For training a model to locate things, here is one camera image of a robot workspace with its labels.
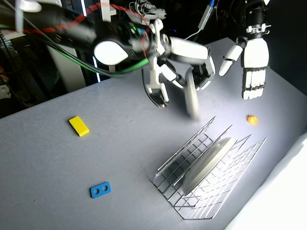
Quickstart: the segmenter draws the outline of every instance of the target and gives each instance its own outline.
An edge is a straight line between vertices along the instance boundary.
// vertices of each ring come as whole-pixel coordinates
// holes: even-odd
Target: wire dish rack
[[[214,118],[175,152],[157,170],[153,179],[153,184],[183,219],[214,218],[266,141],[264,138],[241,151],[251,135],[238,140],[214,169],[189,194],[184,195],[181,189],[184,175],[231,127],[212,140],[205,132],[213,121]]]

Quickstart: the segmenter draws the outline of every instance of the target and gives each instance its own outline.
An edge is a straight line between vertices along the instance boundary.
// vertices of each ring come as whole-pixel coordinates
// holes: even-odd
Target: dark background
[[[86,5],[97,0],[86,0]],[[129,7],[130,1],[110,0],[116,5]],[[207,44],[218,39],[229,37],[235,41],[239,35],[245,35],[245,28],[240,23],[240,9],[243,0],[234,0],[230,12],[230,0],[219,0],[217,11],[208,21],[205,29],[191,38],[200,44]],[[170,36],[186,38],[198,31],[198,24],[209,0],[152,0],[157,8],[164,8],[167,16],[163,20],[164,31]],[[82,12],[80,0],[64,0],[63,6]],[[306,57],[307,32],[305,29],[306,1],[271,0],[267,12],[268,23],[272,25],[270,33],[264,37],[270,52],[270,67],[288,82],[307,95]],[[91,17],[101,18],[96,13]],[[124,12],[117,12],[115,18],[129,20]],[[12,99],[0,100],[0,117],[12,114],[35,104],[66,94],[61,78],[44,44],[24,36],[13,39],[10,43],[11,57],[0,44],[0,65],[5,71],[12,71],[17,66],[31,61],[26,68],[9,75]],[[83,57],[91,62],[89,54]],[[84,71],[88,85],[96,83],[94,73]]]

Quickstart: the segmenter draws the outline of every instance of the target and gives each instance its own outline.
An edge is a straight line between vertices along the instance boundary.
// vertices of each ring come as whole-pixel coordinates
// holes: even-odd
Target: gray table
[[[211,44],[219,67],[233,44]],[[184,74],[187,66],[176,64]],[[265,180],[307,125],[307,97],[268,70],[262,97],[241,99],[242,68],[216,76],[198,93],[201,121],[185,112],[183,92],[168,86],[170,105],[147,98],[141,72],[107,80],[0,120],[1,230],[222,230]],[[259,118],[257,126],[246,115]],[[68,120],[79,115],[91,132],[78,137]],[[216,137],[252,134],[267,142],[212,220],[183,220],[151,183],[155,170],[201,126]],[[89,189],[109,181],[112,193]]]

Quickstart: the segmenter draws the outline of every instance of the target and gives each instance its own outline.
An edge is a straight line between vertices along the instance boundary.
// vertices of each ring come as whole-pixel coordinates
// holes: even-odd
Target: yellow sponge
[[[75,116],[74,118],[70,119],[69,122],[80,137],[90,132],[88,127],[86,127],[85,123],[81,120],[79,116]]]

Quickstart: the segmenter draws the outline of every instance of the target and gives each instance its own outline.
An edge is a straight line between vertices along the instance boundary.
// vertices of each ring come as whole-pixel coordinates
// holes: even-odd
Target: orange object
[[[256,116],[248,115],[246,119],[248,123],[251,124],[252,126],[255,126],[258,124],[258,118]]]

